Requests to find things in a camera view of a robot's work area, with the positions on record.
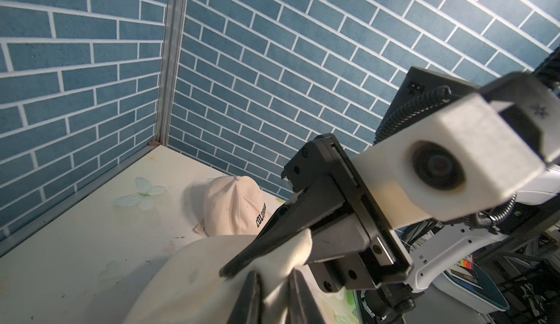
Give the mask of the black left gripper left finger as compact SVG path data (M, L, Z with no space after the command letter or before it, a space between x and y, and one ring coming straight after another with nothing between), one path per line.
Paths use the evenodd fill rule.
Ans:
M259 324L262 320L262 282L256 271L246 276L227 324Z

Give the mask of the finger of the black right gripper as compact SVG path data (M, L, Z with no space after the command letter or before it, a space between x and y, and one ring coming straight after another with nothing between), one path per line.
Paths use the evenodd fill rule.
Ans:
M348 215L326 226L311 229L312 249L307 264L323 263L355 252L370 245L370 236L356 214Z
M282 207L279 219L272 220L252 243L221 268L220 277L237 275L256 258L277 249L305 229L317 234L341 222L349 215L346 202L333 178L319 178L298 194L289 207Z

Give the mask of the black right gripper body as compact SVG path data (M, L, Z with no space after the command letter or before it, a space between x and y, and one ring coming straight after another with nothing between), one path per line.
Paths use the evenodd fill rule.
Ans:
M296 193L281 208L289 207L298 194L319 178L333 178L346 198L344 206L349 208L349 215L356 214L370 236L370 245L364 251L307 264L321 290L367 290L404 282L413 268L412 260L334 135L320 135L306 143L281 176L290 181Z

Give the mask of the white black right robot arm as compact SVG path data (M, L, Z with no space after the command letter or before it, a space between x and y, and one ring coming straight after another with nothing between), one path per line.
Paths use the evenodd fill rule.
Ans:
M323 323L302 273L287 261L265 294L257 268L297 236L326 293L353 290L357 308L391 323L441 273L506 238L516 204L559 196L559 52L533 72L476 86L413 67L376 130L353 158L334 134L307 142L284 167L294 196L220 270L240 280L229 323L262 323L278 304L282 323Z

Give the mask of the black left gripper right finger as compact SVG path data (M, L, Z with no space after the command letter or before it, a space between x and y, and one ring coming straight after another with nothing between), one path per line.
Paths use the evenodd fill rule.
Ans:
M325 324L303 274L293 269L288 277L289 296L286 323Z

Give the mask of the beige baseball cap with text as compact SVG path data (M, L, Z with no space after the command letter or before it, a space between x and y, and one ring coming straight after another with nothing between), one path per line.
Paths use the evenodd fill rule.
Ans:
M217 177L206 187L203 218L193 231L210 237L258 235L270 218L263 192L252 178Z

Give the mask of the cream cap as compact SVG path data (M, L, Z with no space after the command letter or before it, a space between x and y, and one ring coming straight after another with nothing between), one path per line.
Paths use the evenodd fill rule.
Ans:
M232 278L220 277L224 265L245 249L251 235L213 236L177 252L152 278L125 318L125 323L226 323L250 271L263 286L264 323L287 318L288 276L298 269L327 323L357 323L351 292L323 293L305 262L312 251L306 229L272 252L256 258Z

